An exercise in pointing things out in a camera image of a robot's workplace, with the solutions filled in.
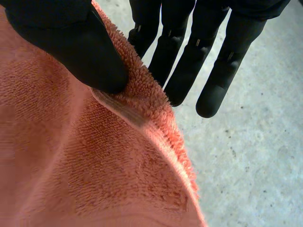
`fabric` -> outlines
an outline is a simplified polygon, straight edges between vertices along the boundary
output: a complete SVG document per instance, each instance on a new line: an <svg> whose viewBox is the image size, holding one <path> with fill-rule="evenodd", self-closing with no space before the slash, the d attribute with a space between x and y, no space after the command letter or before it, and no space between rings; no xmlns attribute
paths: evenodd
<svg viewBox="0 0 303 227"><path fill-rule="evenodd" d="M119 95L80 83L0 8L0 225L205 227L165 94L94 6L129 69Z"/></svg>

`terry cloth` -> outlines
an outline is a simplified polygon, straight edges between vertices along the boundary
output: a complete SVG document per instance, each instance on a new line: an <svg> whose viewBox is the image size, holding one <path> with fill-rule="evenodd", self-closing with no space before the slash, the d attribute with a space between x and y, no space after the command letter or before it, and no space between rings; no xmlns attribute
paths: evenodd
<svg viewBox="0 0 303 227"><path fill-rule="evenodd" d="M93 4L129 70L119 95L80 83L0 8L0 226L205 227L167 97Z"/></svg>

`gray floor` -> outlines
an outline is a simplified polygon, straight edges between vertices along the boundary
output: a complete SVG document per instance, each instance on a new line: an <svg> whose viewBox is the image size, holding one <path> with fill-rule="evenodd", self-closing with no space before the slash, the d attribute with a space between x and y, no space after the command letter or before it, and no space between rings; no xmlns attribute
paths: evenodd
<svg viewBox="0 0 303 227"><path fill-rule="evenodd" d="M128 0L99 3L127 36L134 26ZM175 109L197 171L201 207L210 227L302 227L303 7L292 0L268 21L219 113L202 119L195 104L226 22L188 97ZM147 65L155 46L144 58Z"/></svg>

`black robotic finger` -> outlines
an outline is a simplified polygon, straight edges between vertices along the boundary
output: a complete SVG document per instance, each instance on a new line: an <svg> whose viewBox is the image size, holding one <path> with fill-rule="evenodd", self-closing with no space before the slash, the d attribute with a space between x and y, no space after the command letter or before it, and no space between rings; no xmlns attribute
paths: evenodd
<svg viewBox="0 0 303 227"><path fill-rule="evenodd" d="M186 98L213 46L218 28L226 17L228 9L229 7L223 6L218 0L197 1L191 36L165 87L165 92L173 106L180 105Z"/></svg>
<svg viewBox="0 0 303 227"><path fill-rule="evenodd" d="M232 11L224 43L196 104L200 116L209 118L217 113L247 50L265 24Z"/></svg>
<svg viewBox="0 0 303 227"><path fill-rule="evenodd" d="M21 25L6 13L24 39L51 54L82 83L108 93L126 86L127 70L93 6L85 21L52 29Z"/></svg>
<svg viewBox="0 0 303 227"><path fill-rule="evenodd" d="M155 40L159 27L161 0L130 0L135 28L128 41L142 58Z"/></svg>
<svg viewBox="0 0 303 227"><path fill-rule="evenodd" d="M188 17L194 5L195 0L162 1L163 31L149 66L161 86L164 86L183 43Z"/></svg>

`black glove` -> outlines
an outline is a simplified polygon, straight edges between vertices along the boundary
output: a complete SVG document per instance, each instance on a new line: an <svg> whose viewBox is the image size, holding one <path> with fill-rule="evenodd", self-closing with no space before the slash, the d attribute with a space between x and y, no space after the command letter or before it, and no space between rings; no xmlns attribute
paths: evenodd
<svg viewBox="0 0 303 227"><path fill-rule="evenodd" d="M157 35L162 4L163 31L149 70L163 87L184 40L188 16L194 8L191 36L165 87L171 104L178 106L191 89L231 7L226 38L196 104L200 116L212 117L217 113L250 44L260 35L266 20L279 16L289 1L130 0L135 28L130 31L128 40L143 57Z"/></svg>
<svg viewBox="0 0 303 227"><path fill-rule="evenodd" d="M0 0L16 32L84 84L121 92L128 74L91 0Z"/></svg>

